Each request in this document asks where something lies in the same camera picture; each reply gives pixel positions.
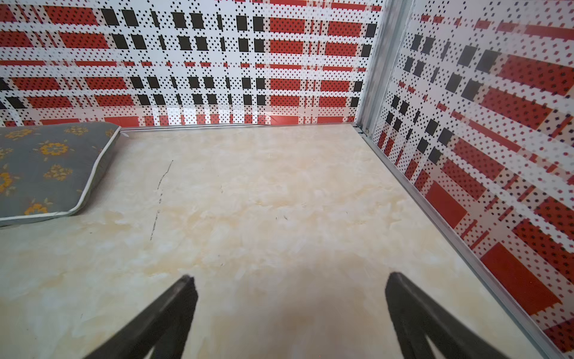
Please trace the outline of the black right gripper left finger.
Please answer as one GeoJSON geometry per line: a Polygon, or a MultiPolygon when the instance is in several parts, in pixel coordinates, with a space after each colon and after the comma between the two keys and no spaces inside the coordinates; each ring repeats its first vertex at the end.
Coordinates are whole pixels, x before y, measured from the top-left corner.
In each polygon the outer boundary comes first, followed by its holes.
{"type": "Polygon", "coordinates": [[[181,358],[199,296],[182,276],[88,358],[181,358]]]}

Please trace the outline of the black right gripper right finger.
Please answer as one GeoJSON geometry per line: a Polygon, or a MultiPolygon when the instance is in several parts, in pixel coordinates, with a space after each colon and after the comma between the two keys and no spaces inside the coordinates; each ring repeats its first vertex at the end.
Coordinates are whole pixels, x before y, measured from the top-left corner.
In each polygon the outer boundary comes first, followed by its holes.
{"type": "Polygon", "coordinates": [[[390,274],[387,305],[404,358],[505,358],[400,272],[390,274]]]}

